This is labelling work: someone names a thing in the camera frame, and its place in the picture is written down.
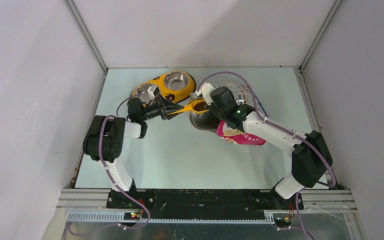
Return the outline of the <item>colourful cat food bag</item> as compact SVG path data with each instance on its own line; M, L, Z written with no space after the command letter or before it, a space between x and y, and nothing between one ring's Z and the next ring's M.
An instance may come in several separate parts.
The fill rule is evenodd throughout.
M216 134L221 139L232 144L262 146L266 140L260 136L245 131L240 121L246 119L246 115L252 110L264 116L267 114L257 97L253 97L250 88L245 84L229 82L224 85L234 97L238 105L232 111L226 113L223 119L217 118L211 111L201 114L189 113L189 121L193 127L201 131Z

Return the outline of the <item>yellow plastic food scoop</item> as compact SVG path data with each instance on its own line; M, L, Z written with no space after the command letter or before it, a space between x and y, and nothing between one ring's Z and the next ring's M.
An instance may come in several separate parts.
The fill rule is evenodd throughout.
M188 105L182 106L181 109L176 110L174 112L168 113L169 116L176 115L176 114L182 114L186 112L192 112L195 114L203 114L209 111L209 107L204 99L197 99L193 100Z

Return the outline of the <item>yellow double pet bowl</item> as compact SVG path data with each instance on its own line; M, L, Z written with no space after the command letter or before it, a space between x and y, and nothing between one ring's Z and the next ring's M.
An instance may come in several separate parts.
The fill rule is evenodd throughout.
M157 86L166 100L177 104L190 97L196 90L197 83L189 73L172 70L138 85L131 92L131 96L139 97L142 102L148 104L151 99L145 92L151 86Z

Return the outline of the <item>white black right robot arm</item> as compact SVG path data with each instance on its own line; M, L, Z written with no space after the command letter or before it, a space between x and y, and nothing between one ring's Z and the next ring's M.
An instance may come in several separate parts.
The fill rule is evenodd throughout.
M239 105L233 93L225 86L201 87L203 99L210 112L229 128L239 130L252 139L260 138L283 150L291 157L291 171L273 189L271 204L284 209L291 197L304 188L312 188L326 171L332 171L332 158L323 135L292 131L266 116L256 106Z

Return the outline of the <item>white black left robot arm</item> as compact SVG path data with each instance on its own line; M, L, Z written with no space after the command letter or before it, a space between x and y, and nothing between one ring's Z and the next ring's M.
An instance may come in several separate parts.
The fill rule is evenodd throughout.
M95 115L84 137L82 150L92 160L102 164L112 184L112 189L121 192L118 201L125 208L133 208L138 202L138 194L131 189L134 180L126 168L118 167L116 159L121 155L125 138L143 139L148 130L147 121L160 117L170 120L185 107L173 103L160 94L149 103L134 94L122 101L127 106L127 116Z

